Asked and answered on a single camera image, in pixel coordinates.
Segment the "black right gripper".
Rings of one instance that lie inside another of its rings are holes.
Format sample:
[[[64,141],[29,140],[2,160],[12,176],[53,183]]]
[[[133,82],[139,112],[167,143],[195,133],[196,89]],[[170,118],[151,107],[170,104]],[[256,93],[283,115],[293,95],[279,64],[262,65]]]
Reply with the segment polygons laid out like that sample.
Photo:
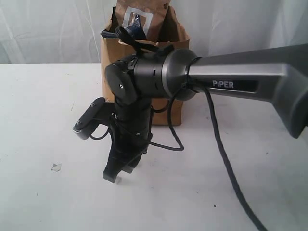
[[[103,179],[115,183],[118,174],[124,171],[131,174],[147,153],[151,133],[151,115],[133,116],[122,120],[119,116],[111,116],[110,135],[111,150],[103,171]]]

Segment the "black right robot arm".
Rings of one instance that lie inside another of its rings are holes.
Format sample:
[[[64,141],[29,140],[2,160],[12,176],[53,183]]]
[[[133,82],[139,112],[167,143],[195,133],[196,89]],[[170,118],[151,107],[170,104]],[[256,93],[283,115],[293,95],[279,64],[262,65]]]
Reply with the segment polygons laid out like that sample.
[[[270,102],[289,134],[308,125],[308,46],[198,57],[166,47],[109,64],[105,79],[115,97],[112,148],[103,178],[131,172],[151,143],[151,99],[186,101],[199,92]]]

